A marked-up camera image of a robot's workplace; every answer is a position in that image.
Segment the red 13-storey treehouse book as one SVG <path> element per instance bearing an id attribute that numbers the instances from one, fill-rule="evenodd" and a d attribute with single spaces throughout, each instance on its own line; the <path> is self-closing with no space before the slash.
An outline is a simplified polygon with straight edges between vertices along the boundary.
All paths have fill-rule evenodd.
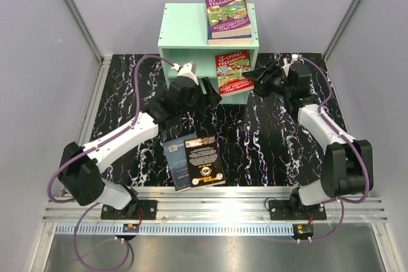
<path id="1" fill-rule="evenodd" d="M 254 88 L 251 80 L 242 76 L 251 71 L 247 50 L 215 56 L 218 92 L 222 97 L 232 96 Z"/>

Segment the blue orange sunset book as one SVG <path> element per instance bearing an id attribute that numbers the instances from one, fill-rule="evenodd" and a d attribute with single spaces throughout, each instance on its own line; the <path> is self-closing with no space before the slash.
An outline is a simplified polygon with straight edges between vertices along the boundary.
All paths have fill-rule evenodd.
<path id="1" fill-rule="evenodd" d="M 251 29 L 239 30 L 238 35 L 213 38 L 210 22 L 207 21 L 207 42 L 210 46 L 217 45 L 250 45 L 252 42 Z"/>

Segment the dark blue 1984 book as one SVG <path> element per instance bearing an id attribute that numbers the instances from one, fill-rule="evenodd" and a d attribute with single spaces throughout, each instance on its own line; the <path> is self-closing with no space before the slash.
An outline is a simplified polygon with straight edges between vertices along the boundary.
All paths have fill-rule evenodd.
<path id="1" fill-rule="evenodd" d="M 176 192 L 191 188 L 184 142 L 194 137 L 195 135 L 190 134 L 163 143 L 164 154 Z"/>

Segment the purple 117-storey treehouse book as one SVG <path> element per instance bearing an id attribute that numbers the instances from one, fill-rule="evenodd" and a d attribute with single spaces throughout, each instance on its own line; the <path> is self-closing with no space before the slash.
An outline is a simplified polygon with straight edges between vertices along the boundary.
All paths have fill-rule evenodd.
<path id="1" fill-rule="evenodd" d="M 212 39 L 248 36 L 251 20 L 245 0 L 205 0 Z"/>

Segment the black back-cover book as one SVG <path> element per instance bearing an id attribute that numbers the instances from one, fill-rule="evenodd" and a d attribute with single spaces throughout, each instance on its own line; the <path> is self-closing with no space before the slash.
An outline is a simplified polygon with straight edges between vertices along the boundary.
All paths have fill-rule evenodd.
<path id="1" fill-rule="evenodd" d="M 215 136 L 185 140 L 184 145 L 192 189 L 226 182 Z"/>

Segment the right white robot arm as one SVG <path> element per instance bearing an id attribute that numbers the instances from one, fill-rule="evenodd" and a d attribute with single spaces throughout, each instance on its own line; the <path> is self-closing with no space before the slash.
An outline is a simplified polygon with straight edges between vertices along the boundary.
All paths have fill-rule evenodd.
<path id="1" fill-rule="evenodd" d="M 284 66 L 274 60 L 264 68 L 243 73 L 258 96 L 280 95 L 288 113 L 324 151 L 320 178 L 293 189 L 287 200 L 270 200 L 271 219 L 322 220 L 326 203 L 360 204 L 374 186 L 372 145 L 341 129 L 313 98 L 309 84 L 312 64 L 306 58 Z"/>

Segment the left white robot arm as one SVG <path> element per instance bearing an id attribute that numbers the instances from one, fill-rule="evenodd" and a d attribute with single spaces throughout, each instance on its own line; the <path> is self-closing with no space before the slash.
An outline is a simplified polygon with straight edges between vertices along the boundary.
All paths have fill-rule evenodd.
<path id="1" fill-rule="evenodd" d="M 221 99 L 208 78 L 196 83 L 178 76 L 129 122 L 86 145 L 66 145 L 57 177 L 80 206 L 100 203 L 130 219 L 137 212 L 136 191 L 104 179 L 103 172 L 134 147 L 175 126 L 185 113 L 213 108 Z"/>

